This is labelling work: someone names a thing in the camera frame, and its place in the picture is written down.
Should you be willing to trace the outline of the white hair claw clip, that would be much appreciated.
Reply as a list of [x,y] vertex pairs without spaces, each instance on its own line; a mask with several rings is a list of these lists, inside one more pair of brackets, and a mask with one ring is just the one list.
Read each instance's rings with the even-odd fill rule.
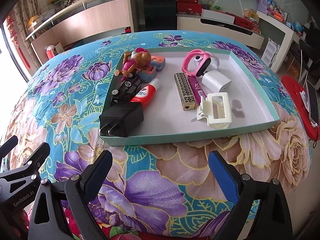
[[196,110],[197,120],[206,119],[207,126],[213,129],[226,129],[232,123],[232,111],[227,92],[210,93],[201,97]]

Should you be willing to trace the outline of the black power adapter plug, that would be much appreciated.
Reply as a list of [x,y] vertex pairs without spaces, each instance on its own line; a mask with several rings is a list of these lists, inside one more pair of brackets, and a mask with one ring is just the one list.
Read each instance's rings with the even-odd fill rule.
[[108,137],[128,137],[144,120],[140,102],[121,102],[99,116],[100,134]]

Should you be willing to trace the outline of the pink smart watch band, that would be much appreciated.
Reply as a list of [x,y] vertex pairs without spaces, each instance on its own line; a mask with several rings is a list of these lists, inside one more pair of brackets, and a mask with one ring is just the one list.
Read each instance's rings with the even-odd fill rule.
[[[191,60],[195,63],[195,70],[188,69]],[[185,56],[182,63],[182,71],[189,76],[200,77],[211,64],[211,61],[210,53],[201,49],[194,49]]]

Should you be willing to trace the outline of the pink brown toy puppy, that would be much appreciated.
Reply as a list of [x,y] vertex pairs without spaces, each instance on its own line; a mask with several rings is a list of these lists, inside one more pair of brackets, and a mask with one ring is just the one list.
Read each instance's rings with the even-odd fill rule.
[[133,51],[126,51],[124,53],[122,70],[116,69],[115,76],[122,76],[121,82],[125,81],[130,74],[137,68],[144,68],[151,62],[151,54],[144,48],[138,47]]

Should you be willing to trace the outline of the floral blue table cloth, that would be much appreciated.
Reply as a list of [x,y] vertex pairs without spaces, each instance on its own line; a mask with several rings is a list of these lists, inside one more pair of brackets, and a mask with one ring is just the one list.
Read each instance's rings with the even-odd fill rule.
[[[279,121],[270,129],[173,144],[112,147],[99,137],[112,72],[126,50],[201,47],[230,50],[271,99]],[[4,159],[20,167],[42,143],[51,153],[40,172],[55,181],[82,172],[103,151],[114,163],[89,208],[111,239],[209,237],[232,209],[208,166],[213,150],[253,179],[280,181],[290,195],[307,177],[311,152],[303,124],[285,87],[247,46],[216,34],[148,31],[91,42],[45,63],[30,81],[1,67],[1,138],[18,145]]]

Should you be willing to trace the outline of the purple lighter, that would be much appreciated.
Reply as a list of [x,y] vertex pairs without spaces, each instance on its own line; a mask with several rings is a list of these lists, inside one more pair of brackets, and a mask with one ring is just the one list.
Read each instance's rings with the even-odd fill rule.
[[198,82],[197,78],[195,76],[188,76],[188,82],[190,84],[191,90],[193,91],[195,101],[197,105],[200,105],[201,103],[201,98],[206,98],[207,95],[202,89],[200,83]]

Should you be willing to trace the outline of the teal cardboard box tray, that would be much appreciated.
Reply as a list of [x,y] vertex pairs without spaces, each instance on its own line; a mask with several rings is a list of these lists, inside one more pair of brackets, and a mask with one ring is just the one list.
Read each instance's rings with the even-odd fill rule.
[[99,135],[111,146],[165,144],[257,132],[278,120],[234,52],[138,48],[116,67]]

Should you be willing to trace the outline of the gold patterned lighter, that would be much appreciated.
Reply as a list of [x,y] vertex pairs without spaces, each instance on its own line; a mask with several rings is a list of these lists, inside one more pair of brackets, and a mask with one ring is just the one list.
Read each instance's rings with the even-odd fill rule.
[[175,73],[174,80],[177,86],[183,110],[190,111],[195,109],[195,97],[193,91],[191,90],[186,74],[184,72]]

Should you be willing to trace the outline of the white charger cube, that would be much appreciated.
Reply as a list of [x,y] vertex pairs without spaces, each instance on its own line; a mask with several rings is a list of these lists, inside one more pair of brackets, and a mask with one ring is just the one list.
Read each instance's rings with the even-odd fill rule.
[[218,70],[206,72],[202,77],[202,84],[213,93],[226,92],[231,83],[232,81]]

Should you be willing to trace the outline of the red white paper bag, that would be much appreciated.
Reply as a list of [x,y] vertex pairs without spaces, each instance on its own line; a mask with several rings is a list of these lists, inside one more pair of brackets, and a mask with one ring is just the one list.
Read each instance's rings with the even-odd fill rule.
[[58,42],[56,45],[49,45],[45,48],[45,50],[48,59],[52,59],[56,55],[61,54],[65,51],[61,42]]

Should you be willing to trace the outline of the red round stool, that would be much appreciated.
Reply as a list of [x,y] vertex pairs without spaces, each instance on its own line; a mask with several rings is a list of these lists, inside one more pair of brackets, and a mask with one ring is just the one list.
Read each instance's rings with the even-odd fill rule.
[[312,127],[309,120],[309,113],[304,106],[303,99],[301,97],[301,92],[305,92],[305,89],[292,77],[284,75],[281,78],[281,83],[286,88],[287,92],[291,96],[292,101],[302,119],[303,126],[308,137],[313,141],[319,141],[319,126]]

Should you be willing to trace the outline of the black toy car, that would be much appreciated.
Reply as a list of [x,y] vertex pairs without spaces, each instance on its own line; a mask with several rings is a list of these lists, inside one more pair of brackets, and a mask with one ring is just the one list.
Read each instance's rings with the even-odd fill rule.
[[142,81],[137,74],[130,74],[116,89],[111,92],[111,106],[119,102],[129,102],[142,88]]

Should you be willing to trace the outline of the smartphone on stool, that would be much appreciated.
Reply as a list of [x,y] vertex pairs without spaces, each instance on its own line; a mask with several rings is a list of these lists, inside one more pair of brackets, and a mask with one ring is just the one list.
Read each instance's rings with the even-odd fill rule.
[[305,88],[307,92],[307,106],[308,106],[309,120],[312,127],[317,127],[319,125],[317,91],[309,80],[306,80]]

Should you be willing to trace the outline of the red white glue tube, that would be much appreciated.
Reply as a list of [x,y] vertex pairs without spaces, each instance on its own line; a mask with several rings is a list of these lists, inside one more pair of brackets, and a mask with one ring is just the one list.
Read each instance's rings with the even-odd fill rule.
[[131,102],[141,103],[142,107],[145,108],[151,102],[160,86],[159,79],[154,78],[131,99]]

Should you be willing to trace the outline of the red hanging chinese ornament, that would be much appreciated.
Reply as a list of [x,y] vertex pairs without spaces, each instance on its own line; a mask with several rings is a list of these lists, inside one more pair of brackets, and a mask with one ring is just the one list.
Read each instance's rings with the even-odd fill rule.
[[18,33],[15,31],[14,23],[15,23],[15,21],[12,18],[12,12],[10,12],[6,18],[6,24],[7,24],[7,29],[9,31],[9,34],[10,34],[10,39],[13,42],[13,44],[17,50],[17,53],[18,53],[20,59],[22,60],[24,66],[27,69],[31,69],[29,62],[25,58],[25,55],[23,54],[23,51],[21,50],[21,47],[19,45]]

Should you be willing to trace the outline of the cream TV console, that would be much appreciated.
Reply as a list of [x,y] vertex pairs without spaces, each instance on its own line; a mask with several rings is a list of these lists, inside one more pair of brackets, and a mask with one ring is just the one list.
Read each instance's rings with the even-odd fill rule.
[[198,31],[200,33],[212,33],[231,38],[246,46],[260,49],[264,37],[248,29],[223,22],[215,22],[200,17],[189,17],[187,15],[177,16],[177,30]]

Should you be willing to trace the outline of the white flat box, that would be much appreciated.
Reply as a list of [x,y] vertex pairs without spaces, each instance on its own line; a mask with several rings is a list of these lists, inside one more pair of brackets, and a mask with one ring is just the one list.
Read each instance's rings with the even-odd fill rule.
[[201,16],[206,19],[222,21],[226,23],[234,23],[235,17],[219,11],[202,9]]

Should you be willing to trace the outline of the curved wooden shelf desk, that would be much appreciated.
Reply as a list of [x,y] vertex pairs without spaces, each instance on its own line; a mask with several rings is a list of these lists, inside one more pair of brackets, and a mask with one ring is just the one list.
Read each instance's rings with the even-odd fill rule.
[[25,39],[41,64],[47,60],[45,48],[67,46],[100,33],[125,29],[139,31],[138,0],[79,0],[39,25]]

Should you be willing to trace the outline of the red gift box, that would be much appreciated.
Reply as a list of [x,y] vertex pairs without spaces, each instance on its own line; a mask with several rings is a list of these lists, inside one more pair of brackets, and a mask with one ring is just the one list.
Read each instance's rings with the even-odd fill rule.
[[201,16],[202,5],[199,3],[177,2],[177,13]]

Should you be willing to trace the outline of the black water dispenser cabinet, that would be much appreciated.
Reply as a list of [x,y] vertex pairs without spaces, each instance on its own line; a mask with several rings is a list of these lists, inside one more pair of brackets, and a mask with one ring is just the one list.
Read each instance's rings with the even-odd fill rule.
[[143,0],[146,31],[176,30],[176,0]]

